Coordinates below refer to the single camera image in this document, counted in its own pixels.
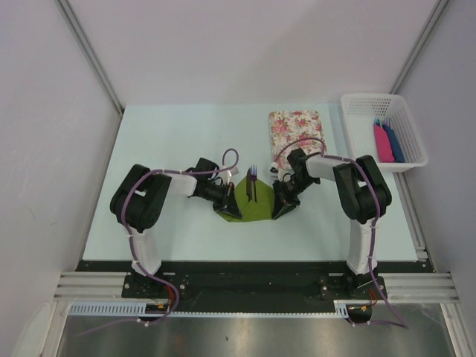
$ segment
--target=blue fork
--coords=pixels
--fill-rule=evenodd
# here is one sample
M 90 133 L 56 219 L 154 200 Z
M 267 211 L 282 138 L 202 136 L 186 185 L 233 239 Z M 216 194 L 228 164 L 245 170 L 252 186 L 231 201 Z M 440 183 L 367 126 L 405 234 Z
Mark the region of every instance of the blue fork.
M 384 124 L 388 126 L 390 129 L 392 129 L 392 124 L 390 122 L 390 118 L 385 118 Z
M 250 176 L 251 176 L 251 180 L 253 181 L 254 201 L 258 202 L 256 197 L 256 180 L 258 179 L 258 168 L 256 167 L 256 165 L 251 165 Z

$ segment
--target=stainless steel floor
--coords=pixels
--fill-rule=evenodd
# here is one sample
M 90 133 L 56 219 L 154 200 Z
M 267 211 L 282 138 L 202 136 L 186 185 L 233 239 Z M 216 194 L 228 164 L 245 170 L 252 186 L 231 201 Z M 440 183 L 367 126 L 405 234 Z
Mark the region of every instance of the stainless steel floor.
M 410 330 L 352 328 L 341 319 L 168 318 L 153 327 L 118 324 L 77 333 L 114 318 L 71 316 L 58 356 L 454 356 L 439 305 L 400 305 Z M 391 318 L 377 306 L 375 319 Z

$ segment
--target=silver fork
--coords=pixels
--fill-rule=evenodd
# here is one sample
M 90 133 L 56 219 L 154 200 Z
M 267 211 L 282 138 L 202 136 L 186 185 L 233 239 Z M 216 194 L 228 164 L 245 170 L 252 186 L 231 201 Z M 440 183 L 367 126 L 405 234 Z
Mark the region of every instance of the silver fork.
M 251 174 L 251 180 L 253 181 L 254 201 L 258 202 L 256 197 L 256 180 L 258 179 L 258 168 L 256 167 L 256 165 L 251 165 L 250 174 Z

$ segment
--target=green napkin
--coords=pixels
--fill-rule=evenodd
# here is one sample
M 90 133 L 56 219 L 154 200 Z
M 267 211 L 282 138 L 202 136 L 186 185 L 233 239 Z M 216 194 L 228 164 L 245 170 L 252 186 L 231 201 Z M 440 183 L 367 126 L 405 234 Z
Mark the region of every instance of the green napkin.
M 271 219 L 271 212 L 274 207 L 274 191 L 263 181 L 256 181 L 257 202 L 251 200 L 248 202 L 246 195 L 246 177 L 235 186 L 235 199 L 239 210 L 243 215 L 242 219 L 233 218 L 223 213 L 218 213 L 223 219 L 229 222 L 253 222 L 264 219 Z

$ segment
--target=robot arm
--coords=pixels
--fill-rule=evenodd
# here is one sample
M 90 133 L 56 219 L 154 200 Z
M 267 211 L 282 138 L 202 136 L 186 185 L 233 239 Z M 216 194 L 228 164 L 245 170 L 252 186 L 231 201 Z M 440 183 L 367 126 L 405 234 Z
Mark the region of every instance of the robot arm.
M 200 158 L 197 165 L 188 169 L 187 172 L 209 172 L 217 168 L 219 166 L 214 162 Z M 149 171 L 148 167 L 134 165 L 112 197 L 109 209 L 120 224 L 122 224 L 122 209 L 129 191 Z M 129 200 L 125 218 L 134 237 L 135 253 L 146 271 L 154 274 L 161 266 L 155 237 L 149 228 L 157 222 L 168 194 L 202 197 L 212 201 L 214 211 L 242 218 L 234 195 L 234 185 L 230 182 L 233 174 L 234 171 L 224 171 L 221 184 L 217 184 L 212 174 L 192 176 L 159 173 L 147 177 L 139 185 Z M 139 274 L 144 275 L 136 262 L 132 262 L 132 267 Z
M 368 254 L 370 251 L 370 226 L 376 217 L 373 197 L 358 170 L 351 164 L 321 155 L 306 155 L 302 149 L 293 150 L 288 161 L 293 173 L 288 181 L 275 181 L 273 219 L 294 210 L 299 204 L 298 194 L 320 179 L 334 181 L 337 185 L 341 206 L 350 219 L 350 250 L 347 265 L 355 275 L 366 274 Z M 392 195 L 372 156 L 366 155 L 356 159 L 369 178 L 379 200 L 381 216 L 392 202 Z M 372 267 L 376 267 L 373 257 Z

